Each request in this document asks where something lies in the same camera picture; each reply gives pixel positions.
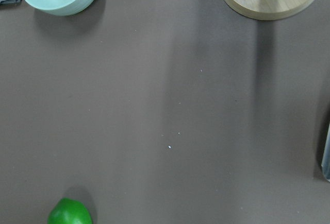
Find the green lime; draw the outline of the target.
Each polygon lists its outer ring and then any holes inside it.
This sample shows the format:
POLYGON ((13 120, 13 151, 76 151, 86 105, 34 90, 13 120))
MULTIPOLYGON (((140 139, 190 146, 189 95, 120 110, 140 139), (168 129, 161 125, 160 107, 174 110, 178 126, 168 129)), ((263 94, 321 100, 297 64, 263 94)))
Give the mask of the green lime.
POLYGON ((62 198, 49 213, 47 223, 92 224, 93 221, 88 209, 81 202, 62 198))

